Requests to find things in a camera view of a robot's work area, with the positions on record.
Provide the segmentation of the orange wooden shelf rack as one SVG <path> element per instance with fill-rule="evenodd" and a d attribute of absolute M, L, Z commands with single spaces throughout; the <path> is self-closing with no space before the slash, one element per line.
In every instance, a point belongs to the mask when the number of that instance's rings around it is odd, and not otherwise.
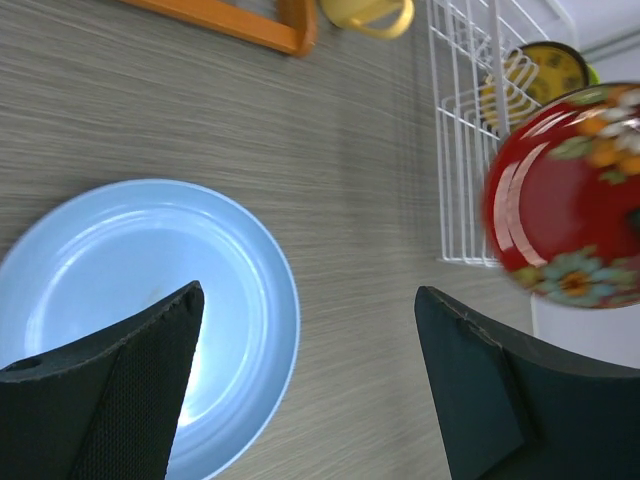
<path fill-rule="evenodd" d="M 311 0 L 276 1 L 277 18 L 275 20 L 226 1 L 124 0 L 124 2 L 294 57 L 308 55 L 318 37 L 316 7 Z"/>

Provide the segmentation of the lime green plate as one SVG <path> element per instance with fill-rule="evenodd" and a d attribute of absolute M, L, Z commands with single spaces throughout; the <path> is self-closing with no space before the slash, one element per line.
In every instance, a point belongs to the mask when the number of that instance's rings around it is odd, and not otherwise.
<path fill-rule="evenodd" d="M 593 85 L 600 84 L 601 80 L 596 69 L 591 64 L 588 64 L 587 67 L 588 67 L 588 77 L 589 77 L 588 85 L 593 86 Z"/>

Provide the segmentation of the red floral plate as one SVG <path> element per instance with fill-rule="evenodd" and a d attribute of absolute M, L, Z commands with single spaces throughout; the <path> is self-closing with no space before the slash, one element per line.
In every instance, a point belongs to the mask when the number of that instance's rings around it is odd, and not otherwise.
<path fill-rule="evenodd" d="M 639 84 L 585 87 L 501 144 L 483 197 L 488 242 L 526 292 L 575 308 L 639 301 Z"/>

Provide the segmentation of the light blue plate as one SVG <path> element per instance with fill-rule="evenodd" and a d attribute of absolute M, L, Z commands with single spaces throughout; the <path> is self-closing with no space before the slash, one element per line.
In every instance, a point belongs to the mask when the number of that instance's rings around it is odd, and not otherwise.
<path fill-rule="evenodd" d="M 1 361 L 92 334 L 191 281 L 205 305 L 168 477 L 211 479 L 277 410 L 301 325 L 282 250 L 228 197 L 186 182 L 132 180 L 47 214 L 1 266 Z"/>

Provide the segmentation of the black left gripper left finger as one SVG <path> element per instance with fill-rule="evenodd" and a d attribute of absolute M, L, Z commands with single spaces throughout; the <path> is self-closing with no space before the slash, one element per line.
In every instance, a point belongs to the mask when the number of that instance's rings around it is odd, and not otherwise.
<path fill-rule="evenodd" d="M 204 305 L 193 281 L 110 327 L 3 368 L 2 478 L 164 478 Z"/>

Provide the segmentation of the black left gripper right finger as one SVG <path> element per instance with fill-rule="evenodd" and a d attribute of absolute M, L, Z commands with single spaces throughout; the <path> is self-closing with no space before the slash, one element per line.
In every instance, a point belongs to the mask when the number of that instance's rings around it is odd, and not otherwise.
<path fill-rule="evenodd" d="M 553 346 L 444 292 L 414 312 L 454 479 L 636 479 L 639 372 Z"/>

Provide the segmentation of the yellow mug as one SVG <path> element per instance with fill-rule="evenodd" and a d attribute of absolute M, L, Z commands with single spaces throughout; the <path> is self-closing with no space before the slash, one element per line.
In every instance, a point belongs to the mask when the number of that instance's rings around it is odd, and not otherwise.
<path fill-rule="evenodd" d="M 415 15 L 412 0 L 320 0 L 318 4 L 334 26 L 382 40 L 396 39 L 404 34 Z M 392 14 L 397 17 L 391 25 L 370 27 Z"/>

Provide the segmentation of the dark yellow patterned plate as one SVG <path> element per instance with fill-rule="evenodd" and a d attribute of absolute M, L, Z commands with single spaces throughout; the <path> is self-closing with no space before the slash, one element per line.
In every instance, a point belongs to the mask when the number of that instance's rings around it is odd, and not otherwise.
<path fill-rule="evenodd" d="M 481 60 L 486 69 L 478 90 L 472 95 L 477 105 L 465 119 L 497 135 L 498 96 L 492 73 L 492 59 Z M 540 107 L 590 84 L 589 66 L 575 49 L 554 41 L 539 41 L 516 47 L 503 56 L 507 123 L 516 127 Z"/>

